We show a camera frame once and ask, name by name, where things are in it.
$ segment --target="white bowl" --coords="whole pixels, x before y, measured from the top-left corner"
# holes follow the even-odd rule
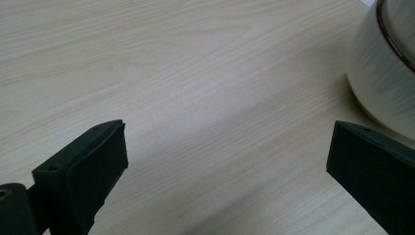
[[[383,11],[385,25],[387,29],[393,28],[391,38],[397,49],[412,59],[415,18],[410,13],[415,12],[415,1],[387,2]],[[377,3],[370,8],[352,42],[347,55],[348,80],[361,106],[371,117],[415,140],[415,72],[387,43],[378,25],[376,8]],[[402,16],[396,13],[399,9],[409,10]]]

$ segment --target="light wood tabletop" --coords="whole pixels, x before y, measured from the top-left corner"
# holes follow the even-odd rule
[[[364,115],[346,52],[359,0],[0,2],[0,184],[93,125],[129,168],[90,234],[385,234],[325,170]]]

